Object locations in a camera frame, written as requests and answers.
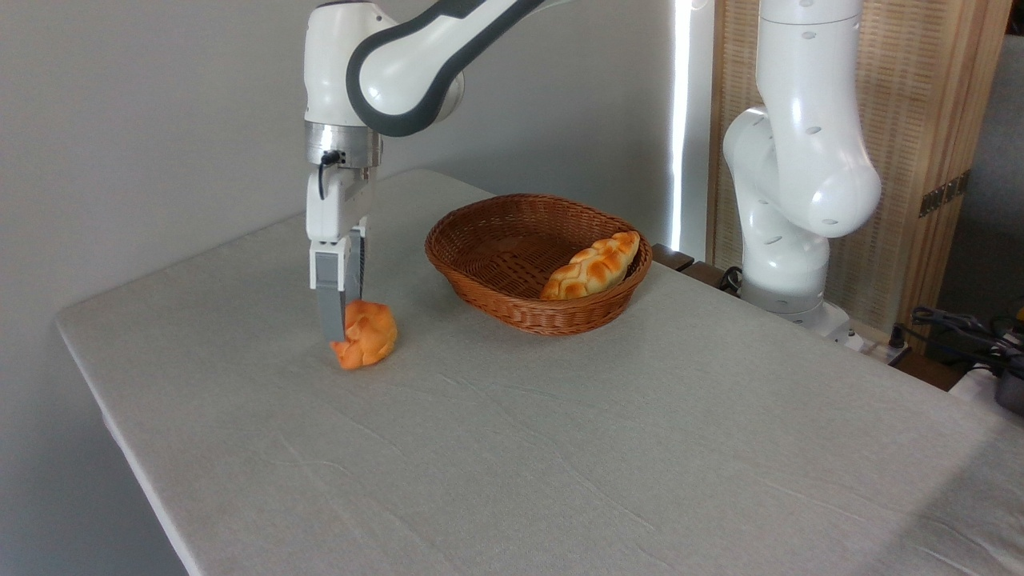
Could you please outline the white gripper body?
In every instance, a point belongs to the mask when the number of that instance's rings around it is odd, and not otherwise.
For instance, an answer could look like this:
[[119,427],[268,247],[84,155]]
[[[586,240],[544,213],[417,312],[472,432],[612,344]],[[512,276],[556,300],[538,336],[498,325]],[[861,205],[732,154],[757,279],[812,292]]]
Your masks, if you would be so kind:
[[368,216],[377,169],[317,168],[308,178],[305,230],[311,241],[337,243]]

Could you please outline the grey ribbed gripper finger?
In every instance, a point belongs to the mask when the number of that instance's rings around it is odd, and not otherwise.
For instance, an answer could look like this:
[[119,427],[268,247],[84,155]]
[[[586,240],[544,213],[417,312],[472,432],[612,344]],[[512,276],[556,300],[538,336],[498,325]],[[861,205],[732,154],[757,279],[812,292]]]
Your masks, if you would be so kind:
[[366,225],[350,230],[350,300],[362,299],[362,274],[366,261]]
[[311,243],[310,288],[317,293],[325,340],[343,342],[348,296],[354,295],[354,234],[334,244]]

